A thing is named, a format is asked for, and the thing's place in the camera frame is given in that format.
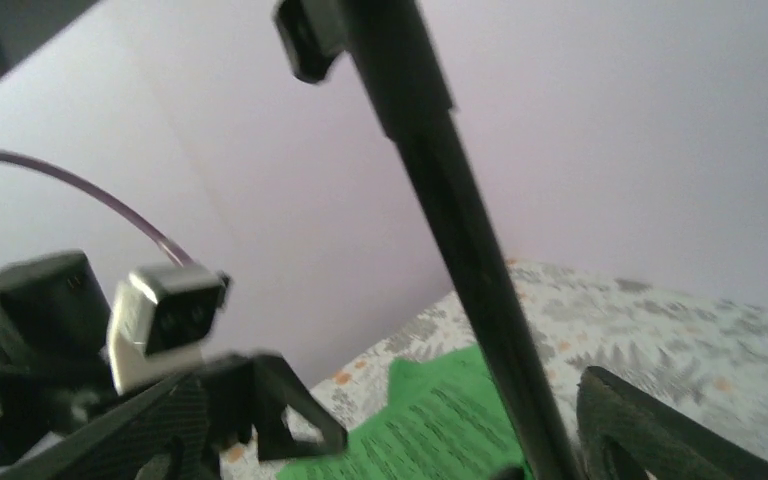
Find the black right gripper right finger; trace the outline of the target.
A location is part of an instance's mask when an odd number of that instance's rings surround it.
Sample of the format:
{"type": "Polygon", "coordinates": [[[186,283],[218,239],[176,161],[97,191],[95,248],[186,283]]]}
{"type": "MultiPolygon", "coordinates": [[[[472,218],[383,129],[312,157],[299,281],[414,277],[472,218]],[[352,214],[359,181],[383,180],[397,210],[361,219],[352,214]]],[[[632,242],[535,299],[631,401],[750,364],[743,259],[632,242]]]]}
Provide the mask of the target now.
{"type": "Polygon", "coordinates": [[[612,372],[582,373],[576,416],[591,479],[767,479],[768,461],[612,372]]]}

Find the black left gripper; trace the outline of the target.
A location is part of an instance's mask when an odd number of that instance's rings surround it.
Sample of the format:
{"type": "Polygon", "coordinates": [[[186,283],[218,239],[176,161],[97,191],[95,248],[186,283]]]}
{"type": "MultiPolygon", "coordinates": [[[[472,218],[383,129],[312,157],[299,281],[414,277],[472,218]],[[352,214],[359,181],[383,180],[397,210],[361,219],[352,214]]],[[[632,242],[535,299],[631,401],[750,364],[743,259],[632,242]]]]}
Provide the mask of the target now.
{"type": "MultiPolygon", "coordinates": [[[[219,478],[222,447],[249,438],[253,426],[261,462],[333,456],[346,450],[345,427],[312,396],[282,356],[259,354],[252,362],[253,372],[248,359],[225,357],[184,373],[194,375],[208,395],[209,430],[202,452],[207,473],[199,479],[219,478]],[[321,438],[295,437],[287,419],[290,411],[312,425],[321,438]]],[[[115,408],[151,387],[127,395],[115,408]]],[[[135,479],[151,479],[151,474],[165,473],[169,466],[169,456],[157,456],[135,479]]]]}

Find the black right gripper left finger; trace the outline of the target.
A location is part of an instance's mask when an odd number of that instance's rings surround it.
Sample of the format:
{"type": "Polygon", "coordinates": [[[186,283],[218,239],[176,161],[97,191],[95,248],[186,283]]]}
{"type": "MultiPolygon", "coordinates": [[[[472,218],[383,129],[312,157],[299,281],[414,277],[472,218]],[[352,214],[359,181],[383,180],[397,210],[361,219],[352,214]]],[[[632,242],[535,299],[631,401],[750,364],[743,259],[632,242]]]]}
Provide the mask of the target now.
{"type": "Polygon", "coordinates": [[[135,479],[157,456],[170,457],[151,479],[199,479],[209,430],[208,395],[192,374],[161,381],[0,479],[135,479]]]}

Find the green sheet music page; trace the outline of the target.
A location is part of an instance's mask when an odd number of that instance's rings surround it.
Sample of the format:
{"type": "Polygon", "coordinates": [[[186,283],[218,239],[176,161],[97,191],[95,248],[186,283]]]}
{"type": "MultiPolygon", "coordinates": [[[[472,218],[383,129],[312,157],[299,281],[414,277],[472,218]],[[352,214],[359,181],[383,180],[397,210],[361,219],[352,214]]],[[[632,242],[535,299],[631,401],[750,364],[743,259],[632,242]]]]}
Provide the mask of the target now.
{"type": "Polygon", "coordinates": [[[347,450],[300,460],[280,479],[490,479],[532,476],[478,346],[433,360],[396,358],[387,403],[349,434],[347,450]]]}

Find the black music stand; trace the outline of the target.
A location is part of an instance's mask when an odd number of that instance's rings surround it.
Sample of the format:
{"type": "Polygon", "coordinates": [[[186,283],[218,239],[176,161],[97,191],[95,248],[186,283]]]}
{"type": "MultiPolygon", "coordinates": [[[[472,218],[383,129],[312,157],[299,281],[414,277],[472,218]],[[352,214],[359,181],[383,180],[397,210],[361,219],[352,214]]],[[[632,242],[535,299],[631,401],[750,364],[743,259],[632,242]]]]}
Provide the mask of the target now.
{"type": "MultiPolygon", "coordinates": [[[[511,282],[467,156],[453,101],[413,1],[282,1],[274,14],[294,75],[323,81],[348,54],[386,137],[396,146],[537,479],[577,479],[564,423],[511,282]]],[[[97,185],[53,164],[0,150],[0,162],[67,183],[119,213],[168,256],[198,263],[97,185]]]]}

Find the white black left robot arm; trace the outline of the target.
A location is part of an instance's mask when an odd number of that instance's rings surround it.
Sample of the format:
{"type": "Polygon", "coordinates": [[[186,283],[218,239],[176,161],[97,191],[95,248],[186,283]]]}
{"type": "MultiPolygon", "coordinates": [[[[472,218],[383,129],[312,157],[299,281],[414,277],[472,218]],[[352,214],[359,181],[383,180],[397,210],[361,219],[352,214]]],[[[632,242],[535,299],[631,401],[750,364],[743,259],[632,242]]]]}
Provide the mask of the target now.
{"type": "Polygon", "coordinates": [[[197,263],[131,272],[108,302],[86,255],[0,269],[0,479],[217,479],[331,456],[346,429],[274,353],[205,359],[230,278],[197,263]]]}

